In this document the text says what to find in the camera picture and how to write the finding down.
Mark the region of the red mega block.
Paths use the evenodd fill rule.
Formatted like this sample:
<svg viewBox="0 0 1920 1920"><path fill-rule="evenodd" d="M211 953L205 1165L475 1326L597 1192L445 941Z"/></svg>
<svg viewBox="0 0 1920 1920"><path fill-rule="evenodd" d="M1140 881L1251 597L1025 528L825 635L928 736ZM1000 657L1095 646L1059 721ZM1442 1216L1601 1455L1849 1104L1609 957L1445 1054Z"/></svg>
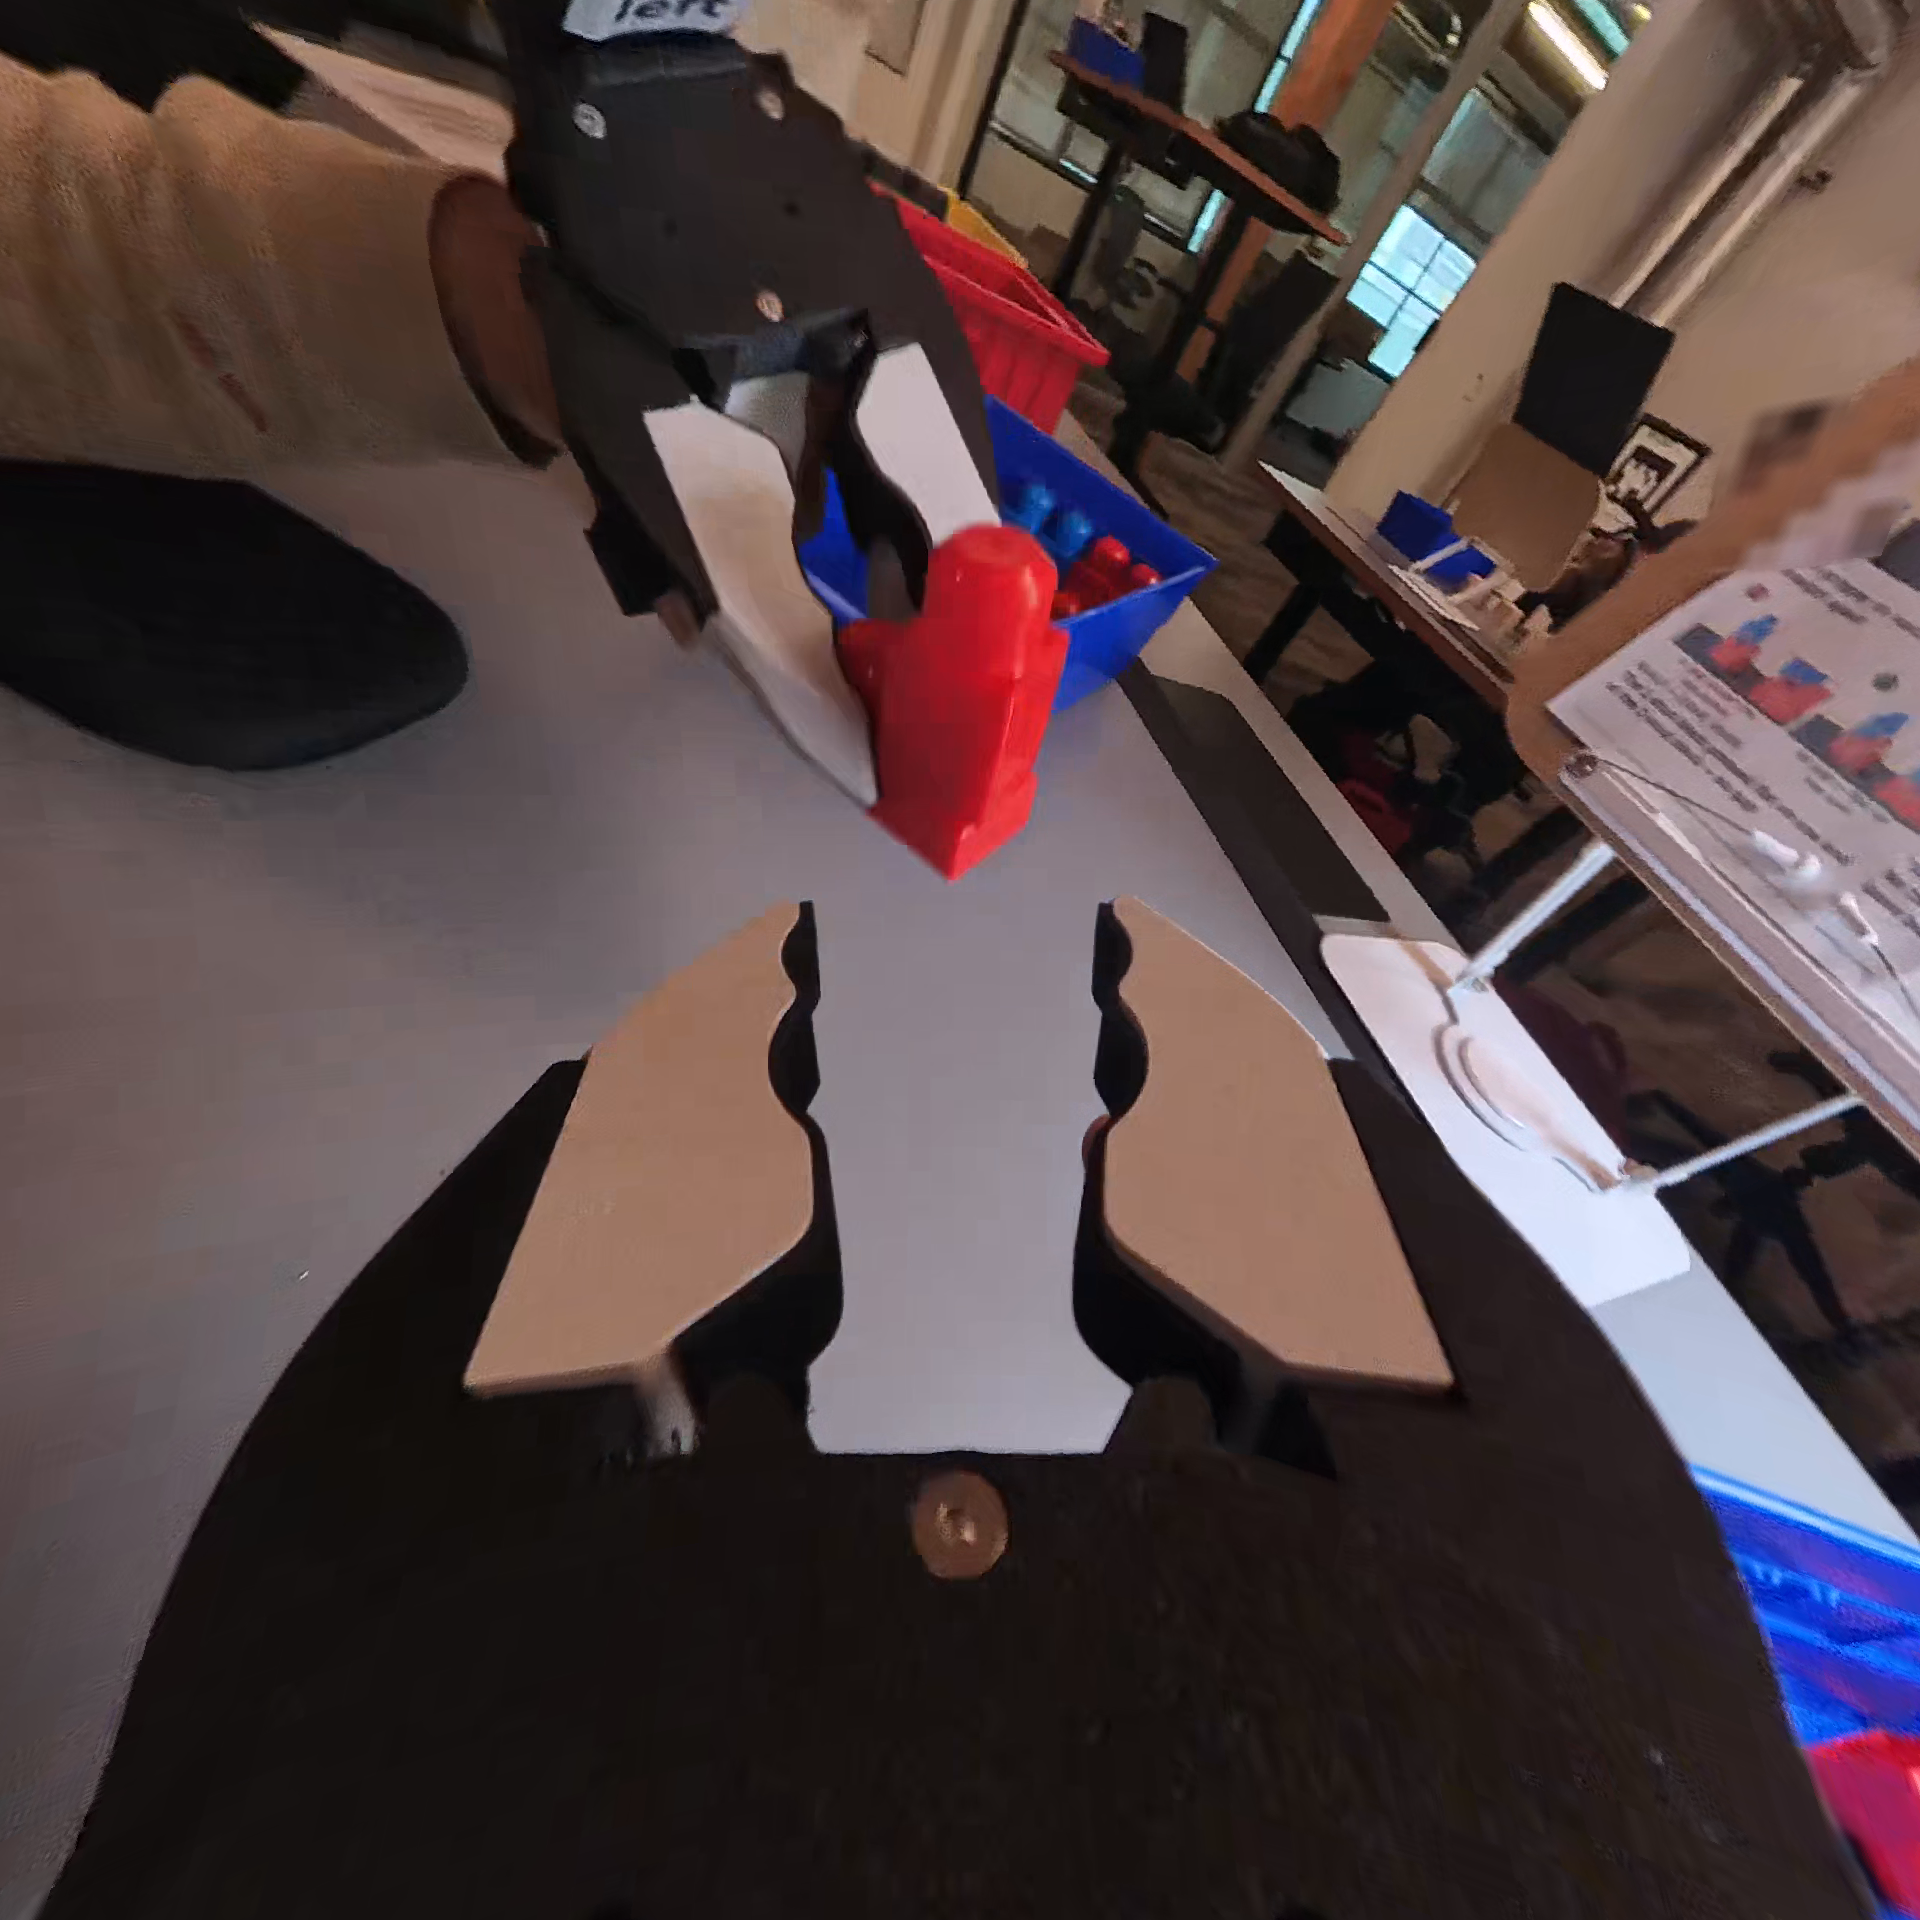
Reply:
<svg viewBox="0 0 1920 1920"><path fill-rule="evenodd" d="M1808 1749L1823 1800L1884 1912L1917 1914L1917 1735L1859 1733Z"/></svg>

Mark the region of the blue plastic bin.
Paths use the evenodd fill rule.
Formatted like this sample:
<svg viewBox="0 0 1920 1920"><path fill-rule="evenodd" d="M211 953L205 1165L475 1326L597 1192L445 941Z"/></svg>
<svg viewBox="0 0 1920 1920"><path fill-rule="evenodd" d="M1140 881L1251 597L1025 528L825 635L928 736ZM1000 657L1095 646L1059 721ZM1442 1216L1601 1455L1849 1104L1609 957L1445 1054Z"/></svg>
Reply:
<svg viewBox="0 0 1920 1920"><path fill-rule="evenodd" d="M1859 1733L1917 1735L1917 1553L1696 1467L1803 1757Z"/></svg>
<svg viewBox="0 0 1920 1920"><path fill-rule="evenodd" d="M1450 509L1404 489L1393 493L1376 535L1441 591L1461 591L1497 571L1497 558L1464 537Z"/></svg>
<svg viewBox="0 0 1920 1920"><path fill-rule="evenodd" d="M1140 657L1146 643L1185 605L1191 589L1213 568L1212 554L1176 533L1125 485L1091 465L1053 437L1044 437L1000 399L987 399L993 447L1000 469L1000 501L1016 480L1039 478L1084 507L1105 533L1122 538L1161 573L1161 585L1137 591L1106 607L1084 611L1059 624L1068 653L1056 689L1056 711L1065 711L1092 689L1112 682ZM1044 573L1059 585L1056 561L1040 542L1009 525L1009 543L1017 543L1029 560L1044 560Z"/></svg>

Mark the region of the black wall panel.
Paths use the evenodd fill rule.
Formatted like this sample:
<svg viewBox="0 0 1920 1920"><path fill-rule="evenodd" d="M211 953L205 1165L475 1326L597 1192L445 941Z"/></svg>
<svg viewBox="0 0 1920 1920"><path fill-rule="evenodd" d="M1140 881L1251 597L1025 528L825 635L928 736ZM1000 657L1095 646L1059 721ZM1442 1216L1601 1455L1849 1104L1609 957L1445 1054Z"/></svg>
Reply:
<svg viewBox="0 0 1920 1920"><path fill-rule="evenodd" d="M1557 281L1514 425L1585 472L1607 478L1673 346L1673 328Z"/></svg>

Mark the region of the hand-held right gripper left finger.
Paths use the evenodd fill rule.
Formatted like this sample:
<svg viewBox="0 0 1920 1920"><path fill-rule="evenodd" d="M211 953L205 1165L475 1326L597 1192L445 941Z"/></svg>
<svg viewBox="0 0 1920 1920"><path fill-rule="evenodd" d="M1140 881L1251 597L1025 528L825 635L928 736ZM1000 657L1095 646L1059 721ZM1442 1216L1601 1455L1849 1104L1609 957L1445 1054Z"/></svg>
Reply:
<svg viewBox="0 0 1920 1920"><path fill-rule="evenodd" d="M589 1046L464 1366L483 1400L628 1387L645 1446L696 1449L715 1359L749 1289L823 1218L812 1046L818 941L783 901L639 997Z"/></svg>

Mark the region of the heap of joined mega blocks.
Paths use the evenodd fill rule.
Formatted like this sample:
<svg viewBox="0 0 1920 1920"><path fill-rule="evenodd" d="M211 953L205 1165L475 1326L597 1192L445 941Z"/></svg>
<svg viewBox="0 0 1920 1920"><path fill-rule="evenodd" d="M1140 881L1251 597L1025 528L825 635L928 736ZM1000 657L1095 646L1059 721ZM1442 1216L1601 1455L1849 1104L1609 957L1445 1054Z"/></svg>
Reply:
<svg viewBox="0 0 1920 1920"><path fill-rule="evenodd" d="M1161 573L1131 546L1039 478L1013 482L1002 501L1002 520L1034 535L1056 561L1059 585L1050 602L1056 624L1161 585Z"/></svg>

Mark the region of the red plastic bin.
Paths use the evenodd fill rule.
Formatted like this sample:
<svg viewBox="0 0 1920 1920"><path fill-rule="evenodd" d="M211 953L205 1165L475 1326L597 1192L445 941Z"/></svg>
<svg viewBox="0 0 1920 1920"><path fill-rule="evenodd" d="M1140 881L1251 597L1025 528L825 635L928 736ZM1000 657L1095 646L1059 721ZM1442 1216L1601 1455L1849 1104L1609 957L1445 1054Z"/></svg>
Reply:
<svg viewBox="0 0 1920 1920"><path fill-rule="evenodd" d="M1079 378L1109 365L1112 352L1032 269L1020 272L969 243L889 184L876 191L896 206L972 346L981 389L1051 437Z"/></svg>

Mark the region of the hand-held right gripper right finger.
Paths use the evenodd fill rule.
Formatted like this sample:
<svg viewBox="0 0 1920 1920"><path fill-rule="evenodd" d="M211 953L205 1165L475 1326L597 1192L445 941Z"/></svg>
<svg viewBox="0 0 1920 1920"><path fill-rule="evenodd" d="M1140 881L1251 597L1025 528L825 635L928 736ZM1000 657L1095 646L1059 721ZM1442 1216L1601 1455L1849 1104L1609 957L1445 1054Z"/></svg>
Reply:
<svg viewBox="0 0 1920 1920"><path fill-rule="evenodd" d="M1092 997L1075 1323L1103 1363L1191 1384L1229 1449L1322 1449L1311 1387L1451 1399L1312 1031L1137 895L1097 910Z"/></svg>

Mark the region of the person's left hand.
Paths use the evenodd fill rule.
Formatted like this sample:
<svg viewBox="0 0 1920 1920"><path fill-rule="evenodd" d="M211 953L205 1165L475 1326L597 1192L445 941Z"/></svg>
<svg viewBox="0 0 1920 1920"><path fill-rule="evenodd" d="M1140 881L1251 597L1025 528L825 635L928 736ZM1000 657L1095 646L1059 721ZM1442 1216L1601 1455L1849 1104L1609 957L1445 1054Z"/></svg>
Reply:
<svg viewBox="0 0 1920 1920"><path fill-rule="evenodd" d="M543 247L504 182L456 176L440 189L427 255L448 346L497 437L535 469L565 446L545 334L523 286L525 257Z"/></svg>

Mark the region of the red joined mega block steps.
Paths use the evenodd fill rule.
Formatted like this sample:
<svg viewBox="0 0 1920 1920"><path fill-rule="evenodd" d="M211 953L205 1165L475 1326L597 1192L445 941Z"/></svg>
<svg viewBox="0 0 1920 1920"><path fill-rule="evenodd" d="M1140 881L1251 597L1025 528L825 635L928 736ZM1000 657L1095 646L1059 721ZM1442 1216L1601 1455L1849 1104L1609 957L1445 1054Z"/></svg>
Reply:
<svg viewBox="0 0 1920 1920"><path fill-rule="evenodd" d="M1051 619L1056 589L1034 535L978 523L931 552L919 611L837 632L871 721L871 815L946 879L1000 851L1032 815L1069 653Z"/></svg>

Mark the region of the white document stand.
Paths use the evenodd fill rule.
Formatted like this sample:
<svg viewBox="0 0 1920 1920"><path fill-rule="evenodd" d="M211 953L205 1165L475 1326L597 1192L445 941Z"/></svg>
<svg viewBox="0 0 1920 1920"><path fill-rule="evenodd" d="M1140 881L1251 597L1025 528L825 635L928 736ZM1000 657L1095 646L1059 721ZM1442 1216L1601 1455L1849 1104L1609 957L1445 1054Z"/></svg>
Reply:
<svg viewBox="0 0 1920 1920"><path fill-rule="evenodd" d="M1690 1267L1666 1187L1855 1111L1916 1150L1916 945L1805 831L1741 822L1728 799L1591 752L1563 763L1563 793L1589 840L1482 949L1328 931L1322 955L1455 1165L1596 1306ZM1615 864L1829 1066L1836 1095L1668 1168L1615 1144L1497 989L1524 938Z"/></svg>

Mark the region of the person's left forearm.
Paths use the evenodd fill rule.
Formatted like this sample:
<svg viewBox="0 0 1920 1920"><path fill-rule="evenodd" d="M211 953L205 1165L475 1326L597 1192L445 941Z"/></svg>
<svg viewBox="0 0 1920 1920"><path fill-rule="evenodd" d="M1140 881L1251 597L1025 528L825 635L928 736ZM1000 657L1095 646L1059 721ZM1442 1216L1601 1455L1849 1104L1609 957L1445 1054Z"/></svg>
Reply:
<svg viewBox="0 0 1920 1920"><path fill-rule="evenodd" d="M5 59L5 458L512 464L431 267L441 194L484 182L212 79L141 109Z"/></svg>

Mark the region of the wooden desk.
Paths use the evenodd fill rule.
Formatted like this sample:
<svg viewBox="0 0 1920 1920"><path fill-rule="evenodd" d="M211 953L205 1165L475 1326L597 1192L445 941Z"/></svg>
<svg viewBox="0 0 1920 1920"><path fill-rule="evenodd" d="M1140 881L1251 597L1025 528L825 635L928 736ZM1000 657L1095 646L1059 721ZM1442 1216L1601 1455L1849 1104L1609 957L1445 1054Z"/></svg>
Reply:
<svg viewBox="0 0 1920 1920"><path fill-rule="evenodd" d="M1264 547L1291 578L1291 591L1242 659L1256 682L1264 682L1275 669L1311 617L1333 610L1337 591L1347 591L1376 605L1482 704L1496 712L1507 707L1514 680L1507 659L1468 617L1451 611L1429 591L1373 528L1359 525L1324 489L1273 464L1258 461L1256 472L1275 503Z"/></svg>
<svg viewBox="0 0 1920 1920"><path fill-rule="evenodd" d="M1065 254L1050 281L1050 289L1061 301L1072 298L1077 273L1089 261L1100 217L1113 198L1122 167L1130 160L1146 161L1156 145L1171 150L1186 147L1189 168L1228 202L1191 288L1189 307L1194 314L1209 310L1213 289L1229 277L1236 249L1251 229L1308 232L1335 249L1352 241L1343 229L1333 226L1327 211L1289 194L1209 126L1156 103L1139 86L1122 83L1061 49L1051 49L1048 61L1063 72L1069 86L1100 98L1103 112L1113 121L1106 158L1092 178L1087 202L1068 234Z"/></svg>

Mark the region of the printed instruction sheet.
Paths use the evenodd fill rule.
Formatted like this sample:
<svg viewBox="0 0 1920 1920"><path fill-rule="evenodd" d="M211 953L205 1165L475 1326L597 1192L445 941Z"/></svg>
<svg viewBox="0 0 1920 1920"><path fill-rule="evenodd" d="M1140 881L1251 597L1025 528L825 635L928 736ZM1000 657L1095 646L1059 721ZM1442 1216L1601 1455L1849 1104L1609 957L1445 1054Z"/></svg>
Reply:
<svg viewBox="0 0 1920 1920"><path fill-rule="evenodd" d="M1916 1056L1916 537L1892 546L1731 573L1547 712Z"/></svg>

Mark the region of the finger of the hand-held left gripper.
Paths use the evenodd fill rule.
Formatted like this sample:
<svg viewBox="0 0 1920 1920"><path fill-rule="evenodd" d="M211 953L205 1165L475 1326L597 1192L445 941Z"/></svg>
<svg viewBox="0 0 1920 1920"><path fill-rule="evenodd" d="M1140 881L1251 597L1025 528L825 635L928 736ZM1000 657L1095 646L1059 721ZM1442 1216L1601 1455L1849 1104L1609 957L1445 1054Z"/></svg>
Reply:
<svg viewBox="0 0 1920 1920"><path fill-rule="evenodd" d="M938 550L1002 525L994 461L981 464L922 345L877 350L832 432L832 480L863 558L865 617L912 617Z"/></svg>
<svg viewBox="0 0 1920 1920"><path fill-rule="evenodd" d="M784 739L871 808L871 721L801 565L799 495L779 442L699 399L652 410L645 432L690 537L705 640Z"/></svg>

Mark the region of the black bag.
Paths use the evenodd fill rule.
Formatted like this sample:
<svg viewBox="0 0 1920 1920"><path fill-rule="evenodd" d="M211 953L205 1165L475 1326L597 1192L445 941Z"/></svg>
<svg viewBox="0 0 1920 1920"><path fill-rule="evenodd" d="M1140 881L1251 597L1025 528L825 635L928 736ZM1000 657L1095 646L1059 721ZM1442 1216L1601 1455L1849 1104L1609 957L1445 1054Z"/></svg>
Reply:
<svg viewBox="0 0 1920 1920"><path fill-rule="evenodd" d="M1289 127L1269 112L1248 107L1219 118L1216 135L1296 200L1322 214L1335 209L1343 167L1314 127Z"/></svg>

